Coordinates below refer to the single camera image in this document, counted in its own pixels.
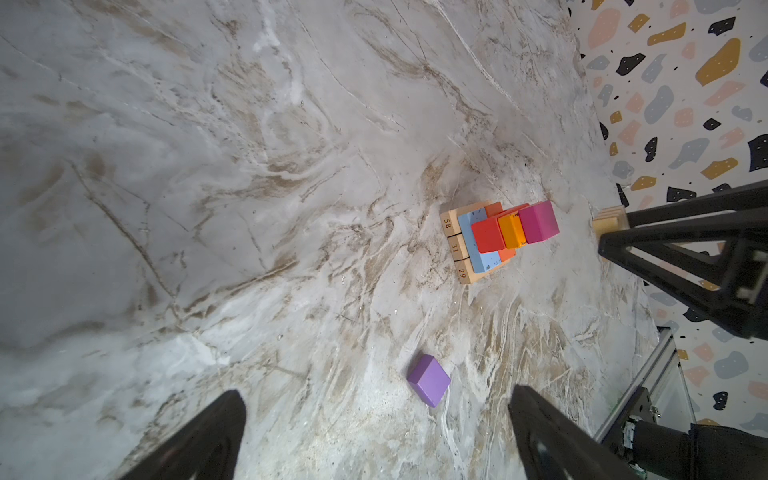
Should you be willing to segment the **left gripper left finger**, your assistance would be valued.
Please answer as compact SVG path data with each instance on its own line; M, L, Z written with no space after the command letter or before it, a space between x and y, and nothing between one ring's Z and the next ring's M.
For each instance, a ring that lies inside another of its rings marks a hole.
M246 418L240 393L228 390L123 477L232 479Z

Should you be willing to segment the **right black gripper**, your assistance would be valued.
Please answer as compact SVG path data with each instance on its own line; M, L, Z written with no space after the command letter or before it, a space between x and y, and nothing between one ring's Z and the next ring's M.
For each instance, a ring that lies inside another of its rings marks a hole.
M629 212L631 228L767 206L767 180ZM767 338L767 227L728 221L715 226L656 226L608 233L604 258L639 276L742 338Z

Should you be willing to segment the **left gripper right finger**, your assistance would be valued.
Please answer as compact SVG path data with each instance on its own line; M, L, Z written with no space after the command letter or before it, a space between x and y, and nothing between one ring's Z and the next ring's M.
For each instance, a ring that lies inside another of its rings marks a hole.
M634 471L527 385L508 406L529 479L636 479Z

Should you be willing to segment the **ridged natural wood cube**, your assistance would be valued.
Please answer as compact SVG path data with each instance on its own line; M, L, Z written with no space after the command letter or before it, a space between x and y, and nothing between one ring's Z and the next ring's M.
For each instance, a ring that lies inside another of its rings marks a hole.
M592 220L592 228L597 240L604 234L630 229L625 207L619 205L601 210Z

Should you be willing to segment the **purple cube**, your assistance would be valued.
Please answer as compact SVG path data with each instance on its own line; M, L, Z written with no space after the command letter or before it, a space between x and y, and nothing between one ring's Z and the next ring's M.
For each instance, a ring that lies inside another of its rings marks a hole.
M407 381L419 398L430 408L436 408L445 396L450 384L450 376L438 360L423 354L407 375Z

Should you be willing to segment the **magenta cube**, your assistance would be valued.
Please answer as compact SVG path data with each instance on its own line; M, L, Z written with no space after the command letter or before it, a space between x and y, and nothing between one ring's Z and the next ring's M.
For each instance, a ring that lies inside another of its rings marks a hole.
M560 232L550 200L529 205L518 216L528 244L546 241Z

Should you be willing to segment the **natural wood block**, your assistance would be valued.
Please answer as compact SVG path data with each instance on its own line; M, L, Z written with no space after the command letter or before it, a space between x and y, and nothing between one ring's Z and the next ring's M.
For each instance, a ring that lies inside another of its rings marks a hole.
M473 270L472 263L469 258L454 262L455 271L458 276L458 281L462 285L470 285L470 284L476 283L479 280L487 277L491 273L498 271L499 269L506 266L507 264L508 264L508 261L502 262L498 266L486 272L477 273Z
M461 233L447 238L452 258L455 262L463 261L469 257L468 247Z
M461 227L459 225L458 217L478 209L485 209L485 207L490 204L490 201L481 201L441 213L440 220L444 235L446 237L451 237L460 234Z

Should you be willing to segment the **yellow-orange block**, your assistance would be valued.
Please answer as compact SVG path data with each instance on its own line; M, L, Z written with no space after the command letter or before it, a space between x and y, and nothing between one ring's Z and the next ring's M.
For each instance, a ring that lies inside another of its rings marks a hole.
M506 249L517 249L527 244L527 238L518 214L510 214L498 219Z

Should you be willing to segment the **red block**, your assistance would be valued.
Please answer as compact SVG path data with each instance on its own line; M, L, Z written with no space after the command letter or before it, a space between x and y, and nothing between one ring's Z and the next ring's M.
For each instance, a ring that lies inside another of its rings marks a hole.
M499 229L498 219L510 214L519 214L519 211L527 206L529 204L524 203L516 207L503 209L499 214L474 223L471 228L478 251L480 253L491 253L506 249Z

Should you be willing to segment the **orange-red block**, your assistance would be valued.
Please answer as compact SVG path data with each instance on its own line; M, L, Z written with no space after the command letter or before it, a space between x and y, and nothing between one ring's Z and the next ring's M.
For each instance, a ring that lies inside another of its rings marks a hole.
M503 208L500 202L495 202L487 205L485 207L485 211L486 211L487 217L490 218L496 214L501 213L503 211ZM516 251L514 249L503 249L498 251L498 254L501 262L505 263L516 255Z

